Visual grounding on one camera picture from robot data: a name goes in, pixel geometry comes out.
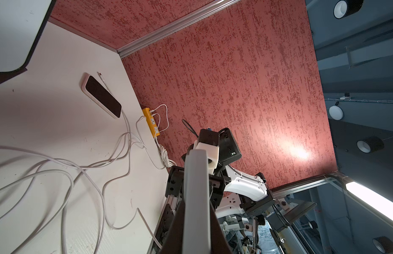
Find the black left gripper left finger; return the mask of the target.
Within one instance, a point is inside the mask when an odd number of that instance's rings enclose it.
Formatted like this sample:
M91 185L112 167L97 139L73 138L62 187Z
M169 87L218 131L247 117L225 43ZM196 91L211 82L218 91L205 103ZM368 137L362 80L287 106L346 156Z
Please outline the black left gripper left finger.
M166 241L162 245L160 254L181 254L183 246L185 217L185 201L181 201L170 226Z

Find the phone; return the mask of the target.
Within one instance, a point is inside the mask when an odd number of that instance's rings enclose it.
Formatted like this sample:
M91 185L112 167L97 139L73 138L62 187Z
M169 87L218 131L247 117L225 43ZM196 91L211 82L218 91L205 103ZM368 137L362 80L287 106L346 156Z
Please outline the phone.
M84 73L81 82L81 90L111 117L115 119L121 117L121 104L92 75Z
M211 253L208 158L205 150L190 150L184 172L183 254Z

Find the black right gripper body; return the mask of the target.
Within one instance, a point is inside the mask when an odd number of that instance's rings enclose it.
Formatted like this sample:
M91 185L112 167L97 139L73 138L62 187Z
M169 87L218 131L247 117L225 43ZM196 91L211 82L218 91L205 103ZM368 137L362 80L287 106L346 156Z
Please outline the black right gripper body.
M204 208L217 208L225 187L230 185L226 167L242 154L229 128L219 131L201 129L196 140L182 156L184 166L172 166L165 197L182 197L192 208L201 202Z

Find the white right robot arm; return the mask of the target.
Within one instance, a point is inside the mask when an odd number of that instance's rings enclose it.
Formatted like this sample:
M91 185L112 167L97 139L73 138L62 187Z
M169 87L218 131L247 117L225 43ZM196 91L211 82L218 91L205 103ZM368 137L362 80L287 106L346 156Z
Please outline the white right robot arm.
M218 132L202 129L197 139L182 156L184 167L172 166L165 196L186 197L186 188L193 193L201 190L210 200L217 218L247 217L264 223L265 211L273 210L269 222L277 232L315 208L315 202L276 198L266 187L262 173L249 175L236 170L231 163L242 154L228 128Z

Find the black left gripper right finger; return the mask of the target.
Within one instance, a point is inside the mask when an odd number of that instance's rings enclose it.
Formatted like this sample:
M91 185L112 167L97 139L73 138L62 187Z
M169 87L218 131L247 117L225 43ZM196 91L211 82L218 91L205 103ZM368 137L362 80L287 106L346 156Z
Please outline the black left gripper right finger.
M210 204L210 240L212 254L232 254L212 204Z

